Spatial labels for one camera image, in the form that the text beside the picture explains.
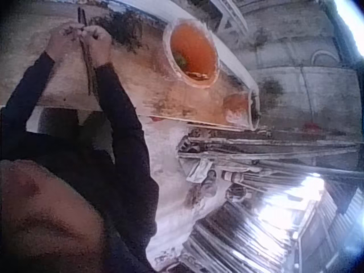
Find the black long-sleeve shirt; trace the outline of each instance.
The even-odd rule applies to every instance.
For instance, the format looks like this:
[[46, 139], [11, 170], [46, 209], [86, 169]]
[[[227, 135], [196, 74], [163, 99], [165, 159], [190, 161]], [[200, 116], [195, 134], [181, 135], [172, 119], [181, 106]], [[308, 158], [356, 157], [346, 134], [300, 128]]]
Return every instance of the black long-sleeve shirt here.
[[43, 53], [1, 110], [1, 159], [30, 159], [74, 187], [103, 216], [106, 272], [150, 272], [159, 188], [150, 176], [142, 125], [111, 64], [96, 69], [100, 106], [113, 130], [115, 164], [105, 151], [26, 131], [53, 60]]

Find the black sleeve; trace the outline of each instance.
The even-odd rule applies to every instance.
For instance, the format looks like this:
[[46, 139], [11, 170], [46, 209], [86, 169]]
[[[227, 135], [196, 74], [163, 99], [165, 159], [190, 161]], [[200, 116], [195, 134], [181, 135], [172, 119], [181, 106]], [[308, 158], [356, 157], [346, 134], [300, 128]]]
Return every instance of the black sleeve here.
[[25, 133], [26, 123], [46, 87], [54, 63], [47, 53], [40, 55], [34, 65], [26, 70], [6, 106], [1, 109], [2, 155], [5, 150], [16, 146]]
[[118, 192], [126, 204], [132, 243], [145, 251], [156, 233], [159, 187], [150, 176], [148, 148], [142, 125], [111, 64], [96, 69], [100, 106], [113, 130]]

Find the person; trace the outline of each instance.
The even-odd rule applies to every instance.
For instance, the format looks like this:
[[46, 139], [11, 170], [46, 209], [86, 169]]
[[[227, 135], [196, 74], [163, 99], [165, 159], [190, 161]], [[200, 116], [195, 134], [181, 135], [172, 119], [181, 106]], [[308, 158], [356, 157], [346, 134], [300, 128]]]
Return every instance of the person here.
[[[52, 68], [78, 39], [90, 50], [114, 162], [106, 151], [26, 131]], [[159, 188], [111, 42], [98, 26], [58, 27], [1, 109], [0, 272], [154, 272], [146, 247]]]

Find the wooden board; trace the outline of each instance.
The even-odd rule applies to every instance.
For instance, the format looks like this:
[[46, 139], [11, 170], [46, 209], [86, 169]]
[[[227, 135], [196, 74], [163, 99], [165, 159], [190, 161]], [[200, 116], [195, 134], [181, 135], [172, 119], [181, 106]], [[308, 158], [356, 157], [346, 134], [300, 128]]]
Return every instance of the wooden board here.
[[[107, 11], [86, 7], [87, 14]], [[49, 31], [63, 22], [75, 19], [76, 5], [37, 3], [27, 6], [7, 19], [2, 26], [0, 55], [0, 104], [5, 104], [26, 68], [41, 54]], [[112, 59], [119, 79], [139, 115], [231, 126], [222, 111], [224, 97], [241, 92], [223, 72], [208, 89], [192, 88], [182, 81], [171, 80], [158, 68], [162, 48], [162, 31], [143, 26], [143, 47], [137, 54], [114, 46]], [[95, 97], [88, 96], [86, 69], [80, 47], [70, 49], [55, 68], [39, 105], [80, 110], [99, 110]]]

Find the hand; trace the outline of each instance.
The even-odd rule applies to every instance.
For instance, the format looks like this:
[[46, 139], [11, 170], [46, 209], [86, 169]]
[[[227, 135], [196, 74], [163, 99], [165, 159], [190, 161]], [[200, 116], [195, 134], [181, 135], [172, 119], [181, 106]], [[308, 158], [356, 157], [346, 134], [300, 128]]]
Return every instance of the hand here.
[[65, 49], [68, 48], [72, 42], [78, 40], [77, 30], [82, 29], [83, 26], [83, 24], [69, 22], [52, 30], [51, 38], [45, 49], [49, 57], [54, 61], [59, 61], [63, 57]]
[[98, 68], [111, 62], [111, 42], [110, 34], [99, 26], [84, 27], [80, 33], [80, 39], [90, 49], [92, 64]]

